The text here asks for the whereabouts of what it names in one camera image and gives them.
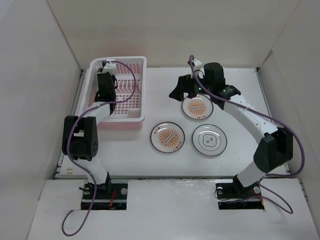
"white table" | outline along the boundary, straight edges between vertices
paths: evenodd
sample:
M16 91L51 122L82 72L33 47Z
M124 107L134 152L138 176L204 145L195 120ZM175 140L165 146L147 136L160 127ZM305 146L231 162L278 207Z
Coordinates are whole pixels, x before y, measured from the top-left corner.
M41 192L28 240L319 240L298 179L265 179L263 184L284 197L294 213L264 201L265 210L219 210L215 181L131 180L127 210L95 210L72 238L63 235L81 225L83 180L47 180ZM284 203L261 189L263 196Z
M253 161L257 143L247 130L217 105L206 120L192 120L184 115L181 102L168 97L178 77L189 68L147 68L145 120L141 130L99 130L97 156L112 177L232 177ZM226 83L238 88L258 111L268 114L266 103L253 68L225 68ZM183 147L172 154L160 153L150 143L155 125L170 121L185 133ZM226 150L217 157L200 154L192 144L192 133L202 124L213 124L227 136ZM273 171L286 174L284 166ZM83 177L84 172L64 157L62 177Z

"purple cable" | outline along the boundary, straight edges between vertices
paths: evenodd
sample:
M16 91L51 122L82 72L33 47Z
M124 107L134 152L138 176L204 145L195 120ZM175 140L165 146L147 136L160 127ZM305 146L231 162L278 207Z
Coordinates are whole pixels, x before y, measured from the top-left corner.
M86 111L84 111L84 112L77 118L77 120L75 121L75 123L73 124L73 126L72 126L72 128L71 128L71 131L70 131L70 134L69 134L69 137L68 137L68 141L67 141L67 143L66 143L66 153L67 153L70 161L71 161L74 165L76 165L76 166L79 167L80 169L84 170L86 173L88 173L88 174L91 176L91 178L92 178L92 180L93 180L93 183L94 183L94 191L93 191L92 201L91 201L91 204L90 204L90 206L89 206L89 209L88 209L88 211L87 211L87 213L86 213L86 215L85 215L85 217L84 217L84 220L83 220L81 226L78 228L77 231L75 231L74 233L71 233L71 234L68 234L68 233L66 233L66 231L65 231L65 221L66 221L67 217L73 212L73 210L71 210L70 212L68 212L68 214L64 217L64 219L63 219L63 221L62 221L61 230L62 230L63 234L64 234L65 236L67 236L67 237L72 237L72 236L76 235L78 232L80 232L80 230L82 229L82 227L85 225L85 222L86 222L86 220L87 220L87 218L88 218L88 216L89 216L89 213L90 213L90 211L91 211L91 209L92 209L92 207L93 207L93 205L94 205L94 201L95 201L95 199L96 199L96 194L97 194L97 181L96 181L95 177L93 176L93 174L92 174L88 169L86 169L85 167L83 167L83 166L81 166L80 164L78 164L78 163L73 159L73 157L71 156L71 153L70 153L71 138L72 138L72 136L73 136L73 134L74 134L74 131L75 131L75 129L76 129L76 126L77 126L78 122L80 121L80 119L83 118L83 116L86 115L87 113L89 113L89 112L91 112L91 111L93 111L93 110L95 110L95 109L98 109L98 108L100 108L100 107L102 107L102 106L104 106L104 105L107 105L107 104L121 104L121 103L127 102L128 100L130 100L130 99L133 97L133 95L135 94L135 91L136 91L136 82L137 82L137 81L136 81L136 76L135 76L134 72L132 71L132 69L131 69L129 66L127 66L125 63L121 62L121 61L113 60L113 61L111 61L111 62L112 62L112 63L116 63L116 64L121 64L121 65L125 66L125 67L132 73L132 75L133 75L133 91L132 91L131 95L130 95L127 99L125 99L125 100L122 100L122 101L108 101L108 102L104 102L104 103L100 104L99 106L95 106L95 107L92 107L92 108L87 109Z
M252 112L254 114L257 114L259 116L262 116L266 119L269 119L269 120L272 120L280 125L282 125L285 129L287 129L289 132L292 133L292 135L294 136L294 138L296 139L298 145L299 145L299 148L300 148L300 151L301 151L301 166L300 168L295 172L295 173L292 173L292 174L288 174L288 175L281 175L281 174L267 174L266 177L294 177L296 175L298 175L299 173L302 172L302 170L304 169L305 167L305 162L306 162L306 158L305 158L305 150L304 150L304 147L298 137L298 135L295 133L294 130L292 130L287 124L285 124L284 122L278 120L278 119L275 119L274 117L271 117L271 116L268 116L266 114L263 114L262 112L259 112L259 111L256 111L256 110L253 110L251 108L247 108L246 106L244 105L241 105L239 103L236 103L236 102L233 102L233 101L230 101L230 100L227 100L227 99L224 99L222 97L219 97L219 96L216 96L214 94L212 94L210 91L208 91L203 85L202 83L200 82L196 72L195 72L195 69L194 69L194 66L191 64L193 62L193 60L195 59L195 56L193 55L190 55L189 57L189 65L190 65L190 68L191 68L191 71L192 71L192 74L193 74L193 77L195 78L196 82L199 84L199 86L210 96L210 97L213 97L215 99L218 99L220 101L223 101L223 102L226 102L226 103L229 103L229 104L233 104L233 105L236 105L242 109L245 109L245 110L248 110L249 112ZM269 188L261 185L261 181L263 180L264 178L261 178L259 180L259 184L262 188L266 189L267 191L275 194L277 197L279 197L281 200L283 200L283 202L290 208L290 211L284 209L282 206L280 206L279 204L277 204L275 201L271 200L270 198L268 197L265 197L265 196L252 196L252 197L249 197L249 198L246 198L246 199L241 199L241 200L236 200L236 201L230 201L229 203L239 203L239 202L242 202L242 201L245 201L245 200L249 200L249 199L267 199L269 201L271 201L273 204L277 205L279 208L281 208L282 210L284 210L285 212L289 213L289 214L293 214L294 211L293 209L291 208L291 206L288 204L288 202L283 198L281 197L279 194L275 193L274 191L270 190Z

